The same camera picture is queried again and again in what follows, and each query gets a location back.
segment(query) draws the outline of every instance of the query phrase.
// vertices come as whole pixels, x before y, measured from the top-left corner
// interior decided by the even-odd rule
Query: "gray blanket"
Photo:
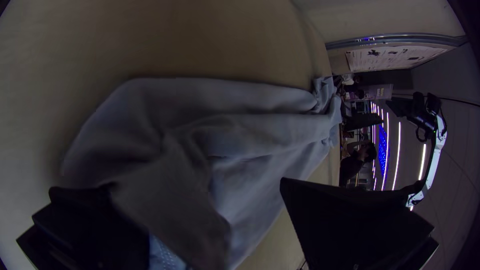
[[[188,265],[234,269],[284,207],[280,179],[306,180],[338,143],[333,81],[313,84],[128,81],[82,127],[65,183],[116,182],[118,209]]]

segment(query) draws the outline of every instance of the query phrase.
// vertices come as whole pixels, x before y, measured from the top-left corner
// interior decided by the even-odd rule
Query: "blue light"
[[[390,150],[388,150],[387,153],[387,133],[381,125],[379,125],[378,127],[378,137],[380,138],[378,142],[378,163],[380,164],[380,173],[383,178],[384,174],[388,173],[389,171],[389,165],[387,163],[388,158],[386,157],[390,156]]]

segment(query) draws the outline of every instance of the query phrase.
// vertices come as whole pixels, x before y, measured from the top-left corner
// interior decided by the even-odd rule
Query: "person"
[[[357,142],[351,142],[347,144],[346,150],[350,156],[342,159],[340,162],[340,179],[339,186],[347,187],[347,182],[349,179],[354,177],[360,169],[363,167],[364,163],[372,162],[377,158],[377,149],[375,144],[370,140],[363,140]]]

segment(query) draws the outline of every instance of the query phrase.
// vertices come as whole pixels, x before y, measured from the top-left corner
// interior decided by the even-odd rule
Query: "poster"
[[[428,46],[389,46],[345,52],[351,72],[408,69],[433,59],[447,49]]]

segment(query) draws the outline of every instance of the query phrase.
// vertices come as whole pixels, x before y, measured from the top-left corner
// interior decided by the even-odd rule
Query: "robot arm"
[[[406,117],[417,126],[416,137],[421,142],[430,140],[431,148],[424,177],[409,186],[407,190],[412,191],[408,195],[406,207],[412,207],[422,201],[432,187],[435,173],[439,165],[440,153],[447,140],[447,124],[443,115],[440,116],[441,102],[433,94],[427,95],[426,102],[422,93],[413,94],[413,99],[397,98],[386,102],[397,117]],[[420,138],[419,130],[424,130],[424,138]]]
[[[437,129],[433,131],[433,136],[430,139],[431,150],[426,173],[423,179],[419,180],[424,182],[424,184],[421,185],[422,188],[418,193],[413,193],[408,196],[408,201],[406,203],[407,207],[412,207],[423,200],[434,182],[435,173],[437,172],[437,167],[439,165],[440,153],[447,140],[447,129],[444,120],[438,114],[436,115],[436,123]]]

